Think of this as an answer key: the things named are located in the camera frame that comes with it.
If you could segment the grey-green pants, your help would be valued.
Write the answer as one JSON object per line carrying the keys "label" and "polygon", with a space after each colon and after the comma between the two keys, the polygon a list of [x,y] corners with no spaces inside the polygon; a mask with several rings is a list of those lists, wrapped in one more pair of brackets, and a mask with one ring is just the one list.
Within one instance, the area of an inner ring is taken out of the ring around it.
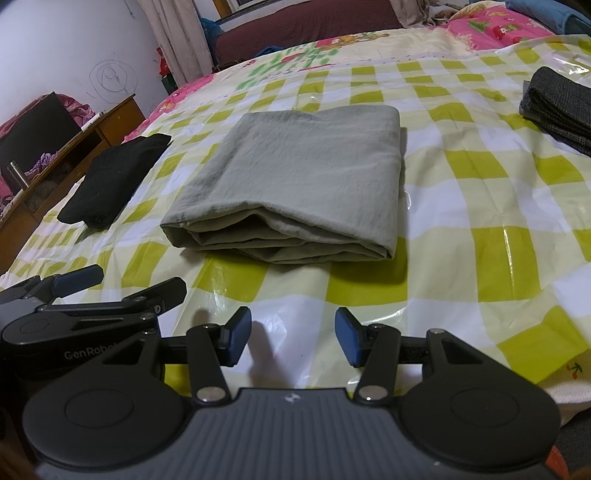
{"label": "grey-green pants", "polygon": [[390,260],[401,170],[401,120],[392,106],[249,113],[160,226],[175,247],[274,264]]}

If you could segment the black folded garment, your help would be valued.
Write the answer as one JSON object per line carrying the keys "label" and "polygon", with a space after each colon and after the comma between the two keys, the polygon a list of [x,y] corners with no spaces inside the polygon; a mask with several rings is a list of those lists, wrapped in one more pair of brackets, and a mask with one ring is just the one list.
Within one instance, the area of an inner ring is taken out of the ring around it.
{"label": "black folded garment", "polygon": [[170,143],[169,135],[156,133],[104,150],[93,159],[57,219],[64,224],[83,222],[93,230],[108,229]]}

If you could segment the black monitor screen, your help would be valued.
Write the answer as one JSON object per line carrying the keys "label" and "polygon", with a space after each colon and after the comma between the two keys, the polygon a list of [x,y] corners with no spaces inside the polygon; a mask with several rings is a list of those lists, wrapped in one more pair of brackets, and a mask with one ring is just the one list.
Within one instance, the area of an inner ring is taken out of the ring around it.
{"label": "black monitor screen", "polygon": [[68,113],[55,92],[21,116],[1,139],[1,175],[11,190],[19,185],[9,173],[15,162],[25,173],[44,153],[55,154],[81,132],[81,127]]}

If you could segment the wooden side cabinet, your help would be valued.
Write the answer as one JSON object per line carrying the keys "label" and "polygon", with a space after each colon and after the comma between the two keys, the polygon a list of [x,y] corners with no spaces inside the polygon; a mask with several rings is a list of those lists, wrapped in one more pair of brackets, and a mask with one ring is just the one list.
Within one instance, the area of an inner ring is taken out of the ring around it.
{"label": "wooden side cabinet", "polygon": [[120,144],[144,120],[133,94],[102,112],[61,148],[54,160],[19,192],[1,216],[1,271],[6,272],[26,241],[87,172],[102,151]]}

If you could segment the beige curtain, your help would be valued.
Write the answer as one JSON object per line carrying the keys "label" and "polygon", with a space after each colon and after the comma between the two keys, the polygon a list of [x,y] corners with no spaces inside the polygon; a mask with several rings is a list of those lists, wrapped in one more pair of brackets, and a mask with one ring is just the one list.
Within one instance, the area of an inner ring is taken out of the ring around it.
{"label": "beige curtain", "polygon": [[139,0],[178,86],[211,74],[213,62],[192,1]]}

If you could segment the cartoon print bedsheet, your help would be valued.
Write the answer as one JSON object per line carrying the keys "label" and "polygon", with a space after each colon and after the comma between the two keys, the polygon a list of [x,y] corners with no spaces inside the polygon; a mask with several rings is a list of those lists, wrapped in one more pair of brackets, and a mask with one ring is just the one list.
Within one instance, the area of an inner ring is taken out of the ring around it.
{"label": "cartoon print bedsheet", "polygon": [[356,61],[407,60],[431,54],[464,57],[471,53],[472,49],[465,40],[459,39],[444,28],[363,32],[288,47],[245,60],[221,72],[183,85],[163,100],[147,119],[124,139],[129,141],[143,135],[160,116],[170,115],[185,98],[200,89],[206,90],[206,100],[211,101],[218,97],[232,96],[239,89],[252,88],[260,82],[276,79],[283,74]]}

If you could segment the dark grey folded garment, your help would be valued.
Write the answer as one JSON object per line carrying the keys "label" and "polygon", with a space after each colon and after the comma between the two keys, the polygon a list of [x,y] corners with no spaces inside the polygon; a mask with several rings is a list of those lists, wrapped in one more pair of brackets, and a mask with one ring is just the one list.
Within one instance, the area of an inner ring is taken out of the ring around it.
{"label": "dark grey folded garment", "polygon": [[557,141],[590,156],[590,88],[549,67],[524,83],[520,114]]}

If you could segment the maroon window bench cushion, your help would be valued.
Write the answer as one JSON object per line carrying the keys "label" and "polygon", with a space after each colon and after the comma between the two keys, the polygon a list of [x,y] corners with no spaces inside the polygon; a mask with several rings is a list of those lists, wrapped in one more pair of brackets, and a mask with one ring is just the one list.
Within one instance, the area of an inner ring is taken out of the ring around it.
{"label": "maroon window bench cushion", "polygon": [[269,48],[363,32],[398,29],[389,1],[307,1],[284,7],[218,35],[213,56],[221,66],[252,59]]}

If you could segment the pink floral blanket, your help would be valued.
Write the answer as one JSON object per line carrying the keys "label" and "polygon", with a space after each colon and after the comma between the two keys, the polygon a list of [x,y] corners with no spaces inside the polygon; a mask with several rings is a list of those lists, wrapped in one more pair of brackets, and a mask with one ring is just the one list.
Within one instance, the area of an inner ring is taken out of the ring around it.
{"label": "pink floral blanket", "polygon": [[554,33],[530,17],[510,10],[504,2],[480,1],[462,8],[439,25],[470,50],[492,50]]}

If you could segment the blue pillow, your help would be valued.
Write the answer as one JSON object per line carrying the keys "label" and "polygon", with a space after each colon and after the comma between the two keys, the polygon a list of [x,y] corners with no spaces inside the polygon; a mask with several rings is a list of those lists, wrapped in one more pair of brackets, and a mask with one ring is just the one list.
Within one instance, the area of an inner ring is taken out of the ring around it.
{"label": "blue pillow", "polygon": [[543,24],[556,34],[590,34],[590,18],[559,1],[509,0],[506,7]]}

